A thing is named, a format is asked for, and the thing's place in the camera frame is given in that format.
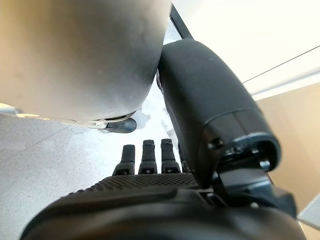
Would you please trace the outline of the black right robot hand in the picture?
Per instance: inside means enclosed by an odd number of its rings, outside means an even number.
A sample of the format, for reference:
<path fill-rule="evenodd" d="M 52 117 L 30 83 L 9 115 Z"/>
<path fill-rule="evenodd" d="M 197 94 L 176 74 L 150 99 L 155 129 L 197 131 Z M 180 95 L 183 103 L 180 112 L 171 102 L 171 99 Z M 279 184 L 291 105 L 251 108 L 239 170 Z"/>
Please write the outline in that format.
<path fill-rule="evenodd" d="M 133 145 L 113 175 L 44 208 L 23 240 L 303 240 L 291 193 L 269 172 L 281 146 L 246 88 L 203 44 L 163 47 L 158 86 L 178 139 Z"/>

